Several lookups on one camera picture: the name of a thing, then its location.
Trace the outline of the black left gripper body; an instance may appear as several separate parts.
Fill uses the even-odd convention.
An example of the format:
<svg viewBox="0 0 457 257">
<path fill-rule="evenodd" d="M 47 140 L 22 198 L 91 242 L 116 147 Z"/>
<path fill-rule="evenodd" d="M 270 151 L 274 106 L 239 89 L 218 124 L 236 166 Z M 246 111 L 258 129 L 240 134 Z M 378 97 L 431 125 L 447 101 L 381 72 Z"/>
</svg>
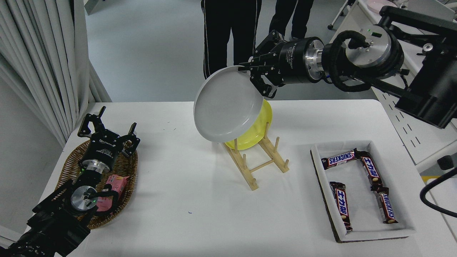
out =
<svg viewBox="0 0 457 257">
<path fill-rule="evenodd" d="M 83 166 L 86 167 L 90 160 L 95 160 L 102 162 L 108 168 L 113 168 L 122 149 L 118 134 L 110 130 L 93 133 L 83 155 Z"/>
</svg>

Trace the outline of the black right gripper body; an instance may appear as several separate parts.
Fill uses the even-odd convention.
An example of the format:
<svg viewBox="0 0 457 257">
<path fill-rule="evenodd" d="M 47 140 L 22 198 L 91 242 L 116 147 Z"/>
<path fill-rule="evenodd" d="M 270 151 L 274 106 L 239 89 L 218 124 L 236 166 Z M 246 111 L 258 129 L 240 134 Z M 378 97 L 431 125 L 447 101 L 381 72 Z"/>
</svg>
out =
<svg viewBox="0 0 457 257">
<path fill-rule="evenodd" d="M 315 83 L 306 66 L 306 52 L 312 38 L 284 41 L 279 54 L 279 74 L 285 84 Z"/>
</svg>

